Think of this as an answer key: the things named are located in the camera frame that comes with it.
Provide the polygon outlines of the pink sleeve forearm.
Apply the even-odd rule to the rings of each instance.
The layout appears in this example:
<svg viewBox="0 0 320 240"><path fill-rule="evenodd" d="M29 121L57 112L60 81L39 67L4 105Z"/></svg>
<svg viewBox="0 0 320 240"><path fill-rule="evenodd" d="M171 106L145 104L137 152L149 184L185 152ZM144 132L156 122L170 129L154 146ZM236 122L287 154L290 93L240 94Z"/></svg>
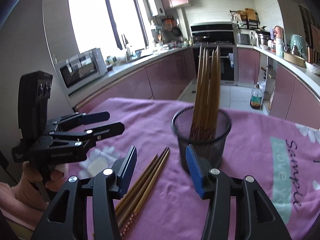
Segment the pink sleeve forearm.
<svg viewBox="0 0 320 240"><path fill-rule="evenodd" d="M0 198L4 217L30 230L36 228L48 207L39 191L25 177L13 187L0 183Z"/></svg>

